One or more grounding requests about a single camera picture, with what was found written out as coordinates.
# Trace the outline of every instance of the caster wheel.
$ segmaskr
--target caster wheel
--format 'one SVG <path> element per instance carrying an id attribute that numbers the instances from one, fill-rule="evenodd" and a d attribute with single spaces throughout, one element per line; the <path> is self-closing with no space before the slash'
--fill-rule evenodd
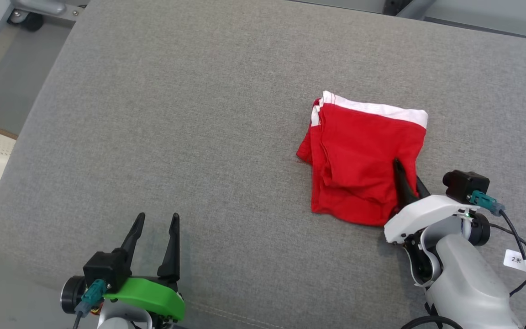
<path id="1" fill-rule="evenodd" d="M 7 22 L 11 25 L 27 29 L 30 32 L 35 32 L 44 25 L 44 16 L 39 13 L 25 12 L 16 9 L 12 12 Z"/>

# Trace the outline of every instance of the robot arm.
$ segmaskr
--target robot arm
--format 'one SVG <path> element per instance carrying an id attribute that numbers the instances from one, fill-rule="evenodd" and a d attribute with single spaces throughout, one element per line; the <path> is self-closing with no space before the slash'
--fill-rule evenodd
<path id="1" fill-rule="evenodd" d="M 474 248 L 489 240 L 490 225 L 468 197 L 486 192 L 489 180 L 455 170 L 444 177 L 446 196 L 430 195 L 420 180 L 415 196 L 398 160 L 394 169 L 399 206 L 384 235 L 407 252 L 430 315 L 449 318 L 464 329 L 522 328 L 509 306 L 509 291 Z"/>
<path id="2" fill-rule="evenodd" d="M 74 329 L 81 317 L 99 315 L 99 329 L 169 329 L 184 319 L 185 304 L 178 292 L 180 241 L 178 214 L 169 227 L 169 243 L 157 277 L 132 276 L 131 260 L 142 234 L 145 214 L 137 216 L 125 241 L 112 252 L 96 252 L 85 266 L 84 276 L 73 276 L 65 284 L 60 304 L 65 313 L 76 314 Z"/>

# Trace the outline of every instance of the red cloth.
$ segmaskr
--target red cloth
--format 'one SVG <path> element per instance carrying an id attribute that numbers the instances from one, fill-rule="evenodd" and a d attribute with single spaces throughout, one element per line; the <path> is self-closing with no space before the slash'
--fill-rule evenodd
<path id="1" fill-rule="evenodd" d="M 324 91 L 296 153 L 312 165 L 311 210 L 384 225 L 397 204 L 393 159 L 403 163 L 415 187 L 426 125 L 423 110 L 353 102 Z"/>

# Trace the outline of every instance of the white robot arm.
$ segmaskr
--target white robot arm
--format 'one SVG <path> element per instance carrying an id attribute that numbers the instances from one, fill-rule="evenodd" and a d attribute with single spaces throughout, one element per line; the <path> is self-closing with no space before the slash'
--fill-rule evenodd
<path id="1" fill-rule="evenodd" d="M 419 198 L 398 160 L 394 168 L 398 213 L 384 226 L 384 235 L 407 252 L 430 315 L 451 319 L 463 329 L 523 328 L 510 308 L 509 290 L 474 248 L 489 240 L 490 225 L 469 198 L 474 190 L 486 192 L 489 180 L 455 170 L 444 177 L 447 195 L 440 196 L 430 195 L 418 179 Z"/>

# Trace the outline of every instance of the teal connector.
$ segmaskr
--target teal connector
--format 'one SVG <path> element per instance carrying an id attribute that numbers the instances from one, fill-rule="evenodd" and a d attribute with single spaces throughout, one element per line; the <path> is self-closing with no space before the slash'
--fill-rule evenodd
<path id="1" fill-rule="evenodd" d="M 86 317 L 90 310 L 103 299 L 103 295 L 107 292 L 105 281 L 96 279 L 86 292 L 82 295 L 81 302 L 74 308 L 78 314 L 81 312 L 82 317 Z"/>
<path id="2" fill-rule="evenodd" d="M 474 191 L 470 196 L 470 203 L 480 206 L 495 216 L 500 216 L 500 211 L 505 211 L 505 205 L 496 202 L 495 198 L 487 196 L 483 192 Z"/>

